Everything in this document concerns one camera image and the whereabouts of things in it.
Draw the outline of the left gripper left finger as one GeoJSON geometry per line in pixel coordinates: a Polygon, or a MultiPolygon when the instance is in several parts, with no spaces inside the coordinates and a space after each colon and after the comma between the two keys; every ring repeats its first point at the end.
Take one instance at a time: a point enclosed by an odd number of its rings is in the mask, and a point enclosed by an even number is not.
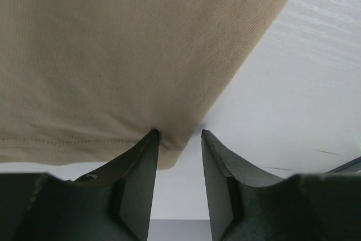
{"type": "Polygon", "coordinates": [[[103,166],[63,181],[1,175],[2,240],[147,240],[159,154],[150,131],[103,166]]]}

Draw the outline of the beige t shirt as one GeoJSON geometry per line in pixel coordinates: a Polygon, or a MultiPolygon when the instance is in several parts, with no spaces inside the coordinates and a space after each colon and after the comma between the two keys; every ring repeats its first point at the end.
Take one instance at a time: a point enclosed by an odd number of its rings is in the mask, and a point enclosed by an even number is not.
{"type": "Polygon", "coordinates": [[[1,162],[174,166],[287,0],[1,0],[1,162]]]}

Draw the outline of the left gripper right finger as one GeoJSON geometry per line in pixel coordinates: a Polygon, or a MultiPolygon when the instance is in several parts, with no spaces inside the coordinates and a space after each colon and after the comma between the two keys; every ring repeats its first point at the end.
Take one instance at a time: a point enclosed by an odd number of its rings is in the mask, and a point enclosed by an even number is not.
{"type": "Polygon", "coordinates": [[[213,240],[359,240],[360,175],[280,178],[203,130],[202,161],[213,240]]]}

